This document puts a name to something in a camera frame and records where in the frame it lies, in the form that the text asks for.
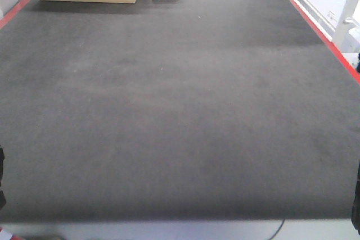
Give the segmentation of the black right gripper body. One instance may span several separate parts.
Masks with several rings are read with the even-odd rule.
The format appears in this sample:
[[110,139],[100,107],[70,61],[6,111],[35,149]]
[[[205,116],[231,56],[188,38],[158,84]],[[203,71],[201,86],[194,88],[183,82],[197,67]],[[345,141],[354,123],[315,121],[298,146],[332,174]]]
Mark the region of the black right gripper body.
[[355,185],[355,193],[354,193],[354,201],[352,206],[352,217],[351,221],[355,228],[355,230],[359,233],[360,227],[359,227],[359,186],[360,186],[360,169],[358,169],[357,172],[357,181]]

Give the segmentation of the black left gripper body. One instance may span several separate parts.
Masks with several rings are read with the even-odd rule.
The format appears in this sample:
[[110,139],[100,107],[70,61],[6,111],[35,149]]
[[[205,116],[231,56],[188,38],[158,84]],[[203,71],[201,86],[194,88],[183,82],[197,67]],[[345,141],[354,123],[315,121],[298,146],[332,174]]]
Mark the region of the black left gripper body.
[[0,210],[6,204],[5,194],[4,194],[3,190],[2,190],[4,159],[5,159],[5,155],[4,155],[2,147],[0,147],[0,188],[1,188],[1,190],[0,190]]

